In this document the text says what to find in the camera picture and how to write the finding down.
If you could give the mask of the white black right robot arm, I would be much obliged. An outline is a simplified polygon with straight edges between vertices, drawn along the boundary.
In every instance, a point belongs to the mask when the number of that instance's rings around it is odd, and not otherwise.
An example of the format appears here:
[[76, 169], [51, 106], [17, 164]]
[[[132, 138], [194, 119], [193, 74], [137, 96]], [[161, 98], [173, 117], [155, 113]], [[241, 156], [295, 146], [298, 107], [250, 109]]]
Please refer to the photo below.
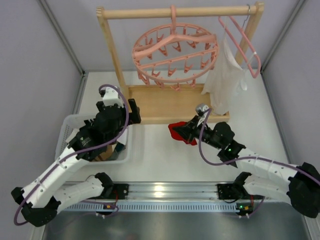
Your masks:
[[221, 165], [240, 170], [232, 185], [238, 198], [245, 194], [271, 198], [313, 219], [320, 213], [320, 173], [312, 164], [285, 164], [262, 157], [235, 141], [226, 122], [210, 128], [195, 116], [188, 122], [171, 123], [168, 128], [177, 141], [192, 146], [206, 143], [218, 149]]

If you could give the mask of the dark green christmas sock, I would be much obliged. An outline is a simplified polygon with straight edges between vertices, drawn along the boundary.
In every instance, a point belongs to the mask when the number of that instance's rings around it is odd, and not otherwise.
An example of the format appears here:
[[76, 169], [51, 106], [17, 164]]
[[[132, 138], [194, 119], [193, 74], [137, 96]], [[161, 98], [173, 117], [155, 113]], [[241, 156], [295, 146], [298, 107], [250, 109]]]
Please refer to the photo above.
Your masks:
[[113, 149], [113, 152], [112, 152], [112, 154], [111, 154], [111, 156], [110, 156], [109, 159], [110, 159], [111, 161], [117, 160], [118, 157], [119, 157], [119, 155], [120, 155], [120, 153], [121, 153], [122, 151], [124, 151], [125, 149], [126, 149], [126, 146], [125, 146], [124, 144], [118, 142], [118, 143], [115, 145], [115, 147], [114, 147], [114, 149]]

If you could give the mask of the pink round clip hanger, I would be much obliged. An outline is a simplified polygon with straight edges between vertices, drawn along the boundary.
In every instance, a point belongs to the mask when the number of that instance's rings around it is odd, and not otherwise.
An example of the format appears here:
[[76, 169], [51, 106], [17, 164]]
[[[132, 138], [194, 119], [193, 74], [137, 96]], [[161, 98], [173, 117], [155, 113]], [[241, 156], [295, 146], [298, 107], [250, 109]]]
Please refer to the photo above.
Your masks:
[[196, 79], [214, 68], [219, 54], [216, 34], [191, 23], [177, 21], [170, 7], [171, 22], [154, 27], [138, 38], [132, 48], [132, 61], [138, 78], [179, 91], [181, 84], [192, 87]]

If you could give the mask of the white ankle sock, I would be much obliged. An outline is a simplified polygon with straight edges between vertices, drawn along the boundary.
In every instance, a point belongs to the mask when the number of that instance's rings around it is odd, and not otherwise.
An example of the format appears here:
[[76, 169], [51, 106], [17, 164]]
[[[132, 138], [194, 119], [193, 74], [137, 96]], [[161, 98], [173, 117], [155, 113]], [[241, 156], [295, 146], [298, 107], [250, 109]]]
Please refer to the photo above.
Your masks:
[[70, 133], [70, 135], [66, 138], [65, 142], [66, 145], [68, 146], [68, 144], [70, 143], [70, 141], [77, 135], [77, 133], [79, 132], [79, 129], [74, 128], [72, 130], [72, 132]]

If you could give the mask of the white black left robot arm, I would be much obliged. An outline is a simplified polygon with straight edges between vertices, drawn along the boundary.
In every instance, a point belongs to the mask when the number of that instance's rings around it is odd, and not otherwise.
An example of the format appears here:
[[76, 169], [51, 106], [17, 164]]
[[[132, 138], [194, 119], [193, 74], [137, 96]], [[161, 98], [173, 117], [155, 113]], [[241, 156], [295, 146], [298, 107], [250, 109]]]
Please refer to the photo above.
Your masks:
[[141, 122], [136, 101], [131, 98], [128, 103], [106, 106], [102, 101], [97, 102], [96, 116], [83, 121], [84, 125], [57, 160], [32, 183], [11, 191], [14, 201], [19, 205], [17, 213], [22, 214], [26, 223], [41, 227], [73, 204], [110, 196], [114, 183], [105, 172], [98, 172], [70, 187], [64, 184], [122, 137], [128, 125]]

